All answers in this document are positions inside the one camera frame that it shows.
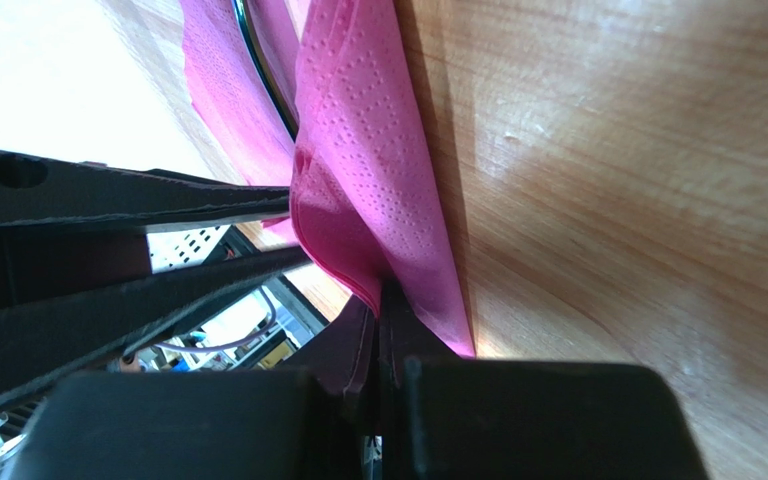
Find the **magenta paper napkin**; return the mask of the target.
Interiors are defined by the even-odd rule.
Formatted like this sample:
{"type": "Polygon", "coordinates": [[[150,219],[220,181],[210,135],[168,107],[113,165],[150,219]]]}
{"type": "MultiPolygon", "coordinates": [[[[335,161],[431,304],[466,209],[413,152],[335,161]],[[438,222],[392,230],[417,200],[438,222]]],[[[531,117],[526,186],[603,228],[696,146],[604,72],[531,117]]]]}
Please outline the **magenta paper napkin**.
{"type": "Polygon", "coordinates": [[[475,353],[397,14],[390,1],[254,1],[257,37],[299,132],[291,137],[228,1],[185,1],[192,105],[244,179],[286,186],[274,230],[373,312],[400,282],[417,317],[454,352],[475,353]]]}

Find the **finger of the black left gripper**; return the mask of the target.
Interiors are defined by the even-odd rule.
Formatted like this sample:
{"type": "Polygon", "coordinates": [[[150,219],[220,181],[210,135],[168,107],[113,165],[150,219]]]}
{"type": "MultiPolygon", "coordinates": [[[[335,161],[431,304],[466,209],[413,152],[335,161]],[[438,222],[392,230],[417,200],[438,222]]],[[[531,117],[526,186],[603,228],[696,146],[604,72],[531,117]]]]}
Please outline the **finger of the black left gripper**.
{"type": "Polygon", "coordinates": [[[285,247],[0,309],[0,412],[139,349],[224,295],[245,295],[309,262],[301,247],[285,247]]]}
{"type": "Polygon", "coordinates": [[[285,187],[0,151],[0,309],[147,276],[150,233],[288,210],[285,187]]]}

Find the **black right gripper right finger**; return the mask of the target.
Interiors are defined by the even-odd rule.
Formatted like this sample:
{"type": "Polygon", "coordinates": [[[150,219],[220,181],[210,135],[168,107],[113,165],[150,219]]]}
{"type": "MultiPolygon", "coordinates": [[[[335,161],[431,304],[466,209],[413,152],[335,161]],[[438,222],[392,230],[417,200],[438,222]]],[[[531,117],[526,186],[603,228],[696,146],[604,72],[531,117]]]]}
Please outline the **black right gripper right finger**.
{"type": "Polygon", "coordinates": [[[383,385],[398,389],[408,357],[457,359],[458,355],[438,338],[411,307],[400,283],[383,285],[378,318],[378,364],[383,385]]]}

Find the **iridescent table knife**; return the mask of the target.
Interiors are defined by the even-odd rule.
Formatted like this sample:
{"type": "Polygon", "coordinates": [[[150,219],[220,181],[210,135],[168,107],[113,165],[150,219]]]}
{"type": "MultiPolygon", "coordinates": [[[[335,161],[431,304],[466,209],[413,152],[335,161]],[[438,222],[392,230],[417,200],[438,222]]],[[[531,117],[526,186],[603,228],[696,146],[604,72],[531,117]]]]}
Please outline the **iridescent table knife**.
{"type": "Polygon", "coordinates": [[[295,142],[299,129],[297,116],[292,112],[290,103],[277,81],[275,70],[270,66],[266,52],[263,50],[263,45],[257,34],[254,17],[252,16],[252,11],[250,9],[250,2],[236,0],[232,1],[231,4],[241,37],[245,43],[257,75],[290,139],[295,142]]]}

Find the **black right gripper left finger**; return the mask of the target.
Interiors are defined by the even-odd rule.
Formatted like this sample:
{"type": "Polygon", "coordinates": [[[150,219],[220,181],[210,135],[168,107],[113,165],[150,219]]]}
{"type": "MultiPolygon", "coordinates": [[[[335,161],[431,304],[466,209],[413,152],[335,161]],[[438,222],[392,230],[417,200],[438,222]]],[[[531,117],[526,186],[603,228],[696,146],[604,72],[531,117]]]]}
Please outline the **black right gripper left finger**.
{"type": "Polygon", "coordinates": [[[332,396],[359,395],[370,371],[376,338],[376,318],[352,296],[337,318],[293,353],[285,368],[304,369],[332,396]]]}

